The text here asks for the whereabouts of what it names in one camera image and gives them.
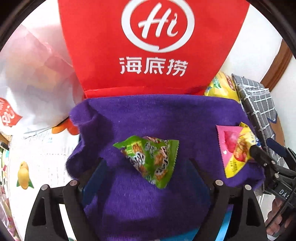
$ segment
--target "green snack packet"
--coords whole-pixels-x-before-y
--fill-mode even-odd
[[[131,136],[113,146],[121,149],[148,182],[158,188],[166,187],[174,171],[179,141]]]

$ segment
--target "gray plaid cloth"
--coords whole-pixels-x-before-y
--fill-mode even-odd
[[[236,90],[241,100],[241,105],[249,120],[255,128],[256,136],[261,142],[262,148],[283,166],[285,161],[266,145],[267,138],[275,139],[275,134],[270,122],[276,121],[277,112],[269,89],[261,83],[232,75]]]

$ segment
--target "purple cloth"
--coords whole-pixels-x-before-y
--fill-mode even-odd
[[[229,186],[259,186],[262,168],[247,163],[226,179],[216,125],[250,122],[240,105],[229,99],[191,95],[139,95],[87,99],[72,109],[81,141],[67,161],[78,178],[103,157],[109,167],[103,184],[85,208],[101,240],[154,240],[198,228],[209,203],[196,192],[186,173],[194,158],[214,179]],[[165,189],[149,184],[112,145],[132,135],[180,141],[175,170]]]

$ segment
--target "white plastic bag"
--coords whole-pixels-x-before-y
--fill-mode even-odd
[[[82,99],[73,67],[20,25],[0,52],[0,130],[53,127]]]

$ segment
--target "snack package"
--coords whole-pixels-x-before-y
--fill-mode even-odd
[[[158,188],[166,187],[174,171],[179,141],[131,136],[113,146],[121,149],[147,181]]]
[[[242,122],[239,126],[217,126],[217,131],[225,175],[231,178],[252,159],[250,147],[261,145],[250,127]]]
[[[221,71],[211,81],[204,95],[233,99],[240,103],[231,77]]]

